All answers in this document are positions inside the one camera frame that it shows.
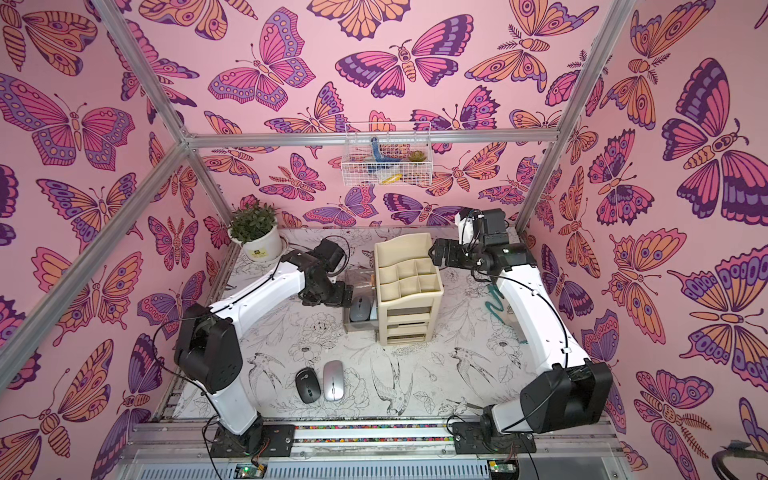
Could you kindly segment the white plant pot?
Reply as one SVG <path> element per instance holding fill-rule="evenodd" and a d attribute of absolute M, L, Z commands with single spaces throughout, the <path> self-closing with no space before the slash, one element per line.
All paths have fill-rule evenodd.
<path fill-rule="evenodd" d="M 277 225 L 263 237 L 249 242 L 238 240 L 233 234 L 230 234 L 230 237 L 233 242 L 242 248 L 245 255 L 254 262 L 273 261 L 280 257 L 284 250 Z"/>

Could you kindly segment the green potted plant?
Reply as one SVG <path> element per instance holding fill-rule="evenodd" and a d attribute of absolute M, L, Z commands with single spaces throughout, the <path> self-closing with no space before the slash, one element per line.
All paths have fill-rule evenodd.
<path fill-rule="evenodd" d="M 276 225 L 275 208 L 256 201 L 233 213 L 229 233 L 233 240 L 245 244 L 265 237 Z"/>

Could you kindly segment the silver computer mouse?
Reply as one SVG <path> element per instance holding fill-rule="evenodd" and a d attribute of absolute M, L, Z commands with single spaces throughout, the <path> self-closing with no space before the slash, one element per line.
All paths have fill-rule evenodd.
<path fill-rule="evenodd" d="M 336 402 L 345 395 L 344 366 L 340 360 L 327 362 L 323 367 L 323 393 L 328 402 Z"/>

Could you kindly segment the grey translucent drawer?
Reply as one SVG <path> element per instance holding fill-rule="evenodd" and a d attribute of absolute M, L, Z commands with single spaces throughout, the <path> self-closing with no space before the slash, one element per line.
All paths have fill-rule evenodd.
<path fill-rule="evenodd" d="M 344 281 L 353 287 L 351 305 L 345 307 L 343 312 L 345 332 L 377 331 L 377 293 L 373 271 L 362 268 L 348 270 Z"/>

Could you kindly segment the green coated work glove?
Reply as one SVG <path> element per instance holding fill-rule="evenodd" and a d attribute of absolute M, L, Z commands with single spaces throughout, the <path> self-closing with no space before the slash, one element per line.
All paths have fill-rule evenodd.
<path fill-rule="evenodd" d="M 524 342 L 523 334 L 515 321 L 511 308 L 505 302 L 504 296 L 493 284 L 487 287 L 487 291 L 488 298 L 484 306 L 490 315 L 491 333 L 496 337 L 522 344 Z"/>

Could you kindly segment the cream drawer organizer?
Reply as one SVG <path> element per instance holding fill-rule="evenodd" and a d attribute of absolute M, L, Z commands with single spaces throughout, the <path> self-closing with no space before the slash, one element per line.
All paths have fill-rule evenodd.
<path fill-rule="evenodd" d="M 383 346 L 432 339 L 444 294 L 428 233 L 401 235 L 374 248 L 378 338 Z"/>

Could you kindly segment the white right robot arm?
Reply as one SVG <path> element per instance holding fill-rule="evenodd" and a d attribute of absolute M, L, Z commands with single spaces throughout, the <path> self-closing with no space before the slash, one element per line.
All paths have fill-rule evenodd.
<path fill-rule="evenodd" d="M 476 435 L 488 452 L 514 453 L 538 435 L 586 433 L 602 425 L 611 369 L 593 361 L 567 329 L 530 249 L 510 239 L 505 214 L 462 208 L 455 224 L 457 238 L 434 241 L 432 262 L 496 287 L 522 330 L 535 372 L 517 398 L 485 407 L 463 436 Z"/>

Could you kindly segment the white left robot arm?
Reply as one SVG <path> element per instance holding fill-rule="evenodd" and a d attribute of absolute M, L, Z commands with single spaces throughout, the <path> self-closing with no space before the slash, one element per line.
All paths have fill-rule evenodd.
<path fill-rule="evenodd" d="M 293 297 L 304 306 L 348 307 L 353 287 L 333 277 L 349 258 L 325 238 L 309 251 L 290 250 L 275 267 L 240 291 L 209 306 L 195 303 L 181 319 L 174 363 L 202 389 L 220 427 L 247 454 L 262 448 L 263 419 L 241 379 L 241 342 L 263 316 Z"/>

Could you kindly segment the black computer mouse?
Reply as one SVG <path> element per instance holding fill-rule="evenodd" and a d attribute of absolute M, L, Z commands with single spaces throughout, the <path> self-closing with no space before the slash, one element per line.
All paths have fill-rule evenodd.
<path fill-rule="evenodd" d="M 304 404 L 312 404 L 323 395 L 318 376 L 312 367 L 305 367 L 296 373 L 295 386 Z"/>

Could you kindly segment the blue toy in basket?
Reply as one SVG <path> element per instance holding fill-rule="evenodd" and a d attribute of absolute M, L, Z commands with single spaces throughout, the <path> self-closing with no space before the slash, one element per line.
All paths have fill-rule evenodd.
<path fill-rule="evenodd" d="M 369 173 L 374 174 L 387 170 L 400 162 L 399 158 L 387 156 L 382 153 L 377 137 L 371 138 L 370 146 L 373 159 L 369 161 L 367 165 L 367 170 Z"/>

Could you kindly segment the grey computer mouse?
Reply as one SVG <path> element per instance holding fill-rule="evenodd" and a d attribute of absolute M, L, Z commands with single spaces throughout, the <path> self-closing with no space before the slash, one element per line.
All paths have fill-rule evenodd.
<path fill-rule="evenodd" d="M 366 322 L 371 319 L 373 301 L 369 295 L 357 295 L 352 299 L 349 307 L 349 321 L 351 323 Z"/>

